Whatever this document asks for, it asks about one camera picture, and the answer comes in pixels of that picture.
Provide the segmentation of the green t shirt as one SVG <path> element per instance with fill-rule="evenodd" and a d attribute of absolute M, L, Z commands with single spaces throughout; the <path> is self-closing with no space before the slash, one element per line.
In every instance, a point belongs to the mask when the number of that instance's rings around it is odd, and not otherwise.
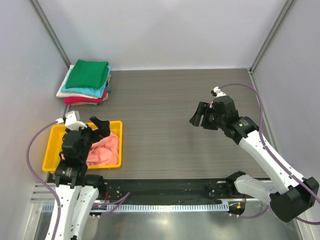
<path fill-rule="evenodd" d="M 108 71 L 108 61 L 87 61 L 78 59 L 69 73 L 65 88 L 99 89 L 106 81 Z"/>

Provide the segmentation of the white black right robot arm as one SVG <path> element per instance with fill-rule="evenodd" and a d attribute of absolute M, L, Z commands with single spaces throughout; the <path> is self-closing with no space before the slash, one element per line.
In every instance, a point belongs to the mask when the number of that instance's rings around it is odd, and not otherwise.
<path fill-rule="evenodd" d="M 248 116 L 239 115 L 229 96 L 218 96 L 211 103 L 199 102 L 189 122 L 207 130 L 222 130 L 255 159 L 271 180 L 263 182 L 237 171 L 226 178 L 225 192 L 229 197 L 241 194 L 254 197 L 269 205 L 286 223 L 315 204 L 318 181 L 294 170 L 268 143 L 258 125 Z"/>

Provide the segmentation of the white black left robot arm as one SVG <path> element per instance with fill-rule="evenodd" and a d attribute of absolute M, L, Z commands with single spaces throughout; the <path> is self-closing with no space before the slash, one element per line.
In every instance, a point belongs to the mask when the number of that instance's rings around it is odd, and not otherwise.
<path fill-rule="evenodd" d="M 106 194 L 101 175 L 86 174 L 87 158 L 94 143 L 111 133 L 110 122 L 95 116 L 92 129 L 81 121 L 65 120 L 60 163 L 55 170 L 55 202 L 47 240 L 80 240 L 95 200 Z"/>

